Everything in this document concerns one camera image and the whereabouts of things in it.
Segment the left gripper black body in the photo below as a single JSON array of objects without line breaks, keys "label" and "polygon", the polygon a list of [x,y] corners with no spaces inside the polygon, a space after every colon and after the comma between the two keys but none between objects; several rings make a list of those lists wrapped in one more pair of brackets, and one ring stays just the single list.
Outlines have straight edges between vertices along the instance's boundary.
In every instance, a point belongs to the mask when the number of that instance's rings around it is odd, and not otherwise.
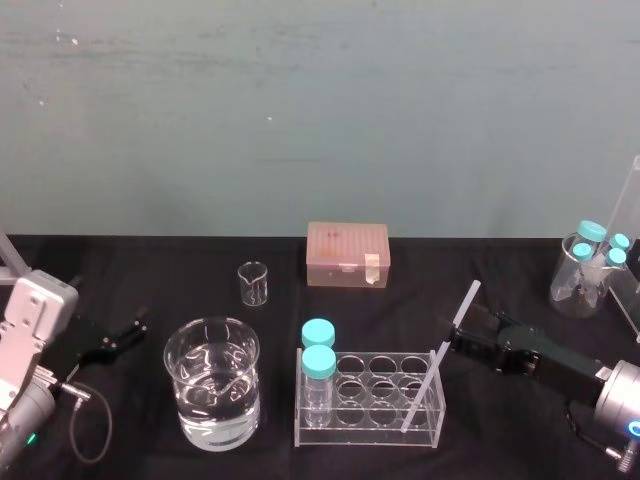
[{"label": "left gripper black body", "polygon": [[66,381],[91,352],[109,339],[107,330],[86,316],[74,315],[66,329],[46,347],[46,369],[60,382]]}]

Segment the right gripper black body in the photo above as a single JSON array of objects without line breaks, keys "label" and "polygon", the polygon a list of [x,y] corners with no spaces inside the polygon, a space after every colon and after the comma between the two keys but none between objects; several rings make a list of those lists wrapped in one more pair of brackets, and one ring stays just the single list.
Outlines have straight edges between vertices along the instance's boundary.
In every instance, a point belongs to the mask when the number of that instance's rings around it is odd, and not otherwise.
[{"label": "right gripper black body", "polygon": [[504,375],[527,376],[569,400],[597,401],[605,381],[597,376],[603,364],[563,347],[527,326],[501,330],[496,369]]}]

